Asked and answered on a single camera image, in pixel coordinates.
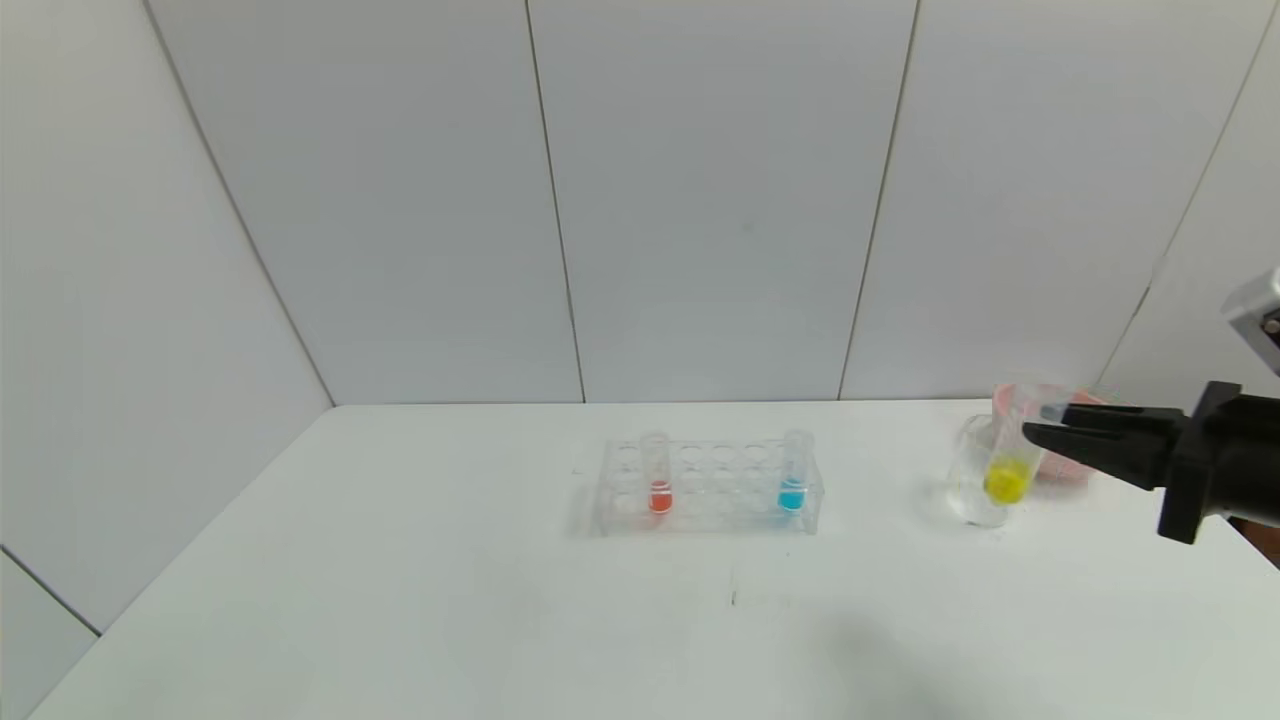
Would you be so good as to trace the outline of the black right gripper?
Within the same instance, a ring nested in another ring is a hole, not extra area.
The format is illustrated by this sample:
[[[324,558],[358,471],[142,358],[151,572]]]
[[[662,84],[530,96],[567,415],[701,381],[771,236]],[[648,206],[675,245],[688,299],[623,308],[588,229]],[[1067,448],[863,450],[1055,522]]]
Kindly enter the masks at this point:
[[[1165,487],[1157,532],[1193,544],[1213,515],[1279,524],[1279,400],[1210,382],[1190,419],[1175,407],[1070,404],[1025,439],[1152,491]]]

